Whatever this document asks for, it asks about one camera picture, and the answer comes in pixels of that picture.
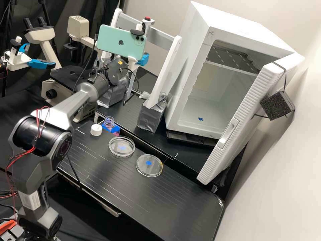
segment small glass bottle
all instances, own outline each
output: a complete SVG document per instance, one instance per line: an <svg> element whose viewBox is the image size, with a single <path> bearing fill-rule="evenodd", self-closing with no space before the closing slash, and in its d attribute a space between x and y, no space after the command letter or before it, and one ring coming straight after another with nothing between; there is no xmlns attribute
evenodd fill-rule
<svg viewBox="0 0 321 241"><path fill-rule="evenodd" d="M113 135L119 136L120 127L114 123L114 118L112 116L107 116L101 126Z"/></svg>

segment white wall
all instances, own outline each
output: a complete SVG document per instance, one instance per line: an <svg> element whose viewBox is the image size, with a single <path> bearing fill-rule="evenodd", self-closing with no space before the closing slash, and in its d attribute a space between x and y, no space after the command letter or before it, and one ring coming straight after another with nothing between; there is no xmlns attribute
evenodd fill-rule
<svg viewBox="0 0 321 241"><path fill-rule="evenodd" d="M143 19L155 19L154 27L171 35L180 32L190 0L128 0L125 13ZM321 24L320 0L196 0L196 2L263 24L302 55L315 38ZM150 53L146 69L158 75L167 52L147 44Z"/></svg>
<svg viewBox="0 0 321 241"><path fill-rule="evenodd" d="M301 86L293 88L292 123L259 126L243 156L248 160L233 182L215 241L321 240L321 29L316 33L310 45L314 51L318 47L316 56Z"/></svg>

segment black foam block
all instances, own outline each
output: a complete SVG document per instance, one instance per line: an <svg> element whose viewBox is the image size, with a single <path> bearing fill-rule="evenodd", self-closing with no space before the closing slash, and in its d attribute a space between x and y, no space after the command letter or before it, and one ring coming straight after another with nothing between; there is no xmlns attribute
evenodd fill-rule
<svg viewBox="0 0 321 241"><path fill-rule="evenodd" d="M260 104L270 120L284 116L295 109L289 96L283 91L261 100Z"/></svg>

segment microscope focus knob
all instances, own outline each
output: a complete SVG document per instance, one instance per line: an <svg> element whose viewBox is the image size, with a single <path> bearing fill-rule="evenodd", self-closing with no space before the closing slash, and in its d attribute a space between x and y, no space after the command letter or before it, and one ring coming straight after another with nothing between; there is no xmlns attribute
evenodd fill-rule
<svg viewBox="0 0 321 241"><path fill-rule="evenodd" d="M46 91L46 96L48 99L53 99L57 97L57 91L54 89L50 89Z"/></svg>

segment incubator door handle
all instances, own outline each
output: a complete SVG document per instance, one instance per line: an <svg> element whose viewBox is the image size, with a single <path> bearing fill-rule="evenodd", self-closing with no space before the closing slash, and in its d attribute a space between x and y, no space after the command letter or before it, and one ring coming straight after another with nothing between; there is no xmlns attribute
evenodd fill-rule
<svg viewBox="0 0 321 241"><path fill-rule="evenodd" d="M217 147L223 149L223 147L227 143L227 140L230 138L231 134L235 130L238 123L239 123L239 121L237 119L235 119L235 118L231 119L231 121L227 125L225 131L221 135L221 138L218 140L218 142L216 144Z"/></svg>

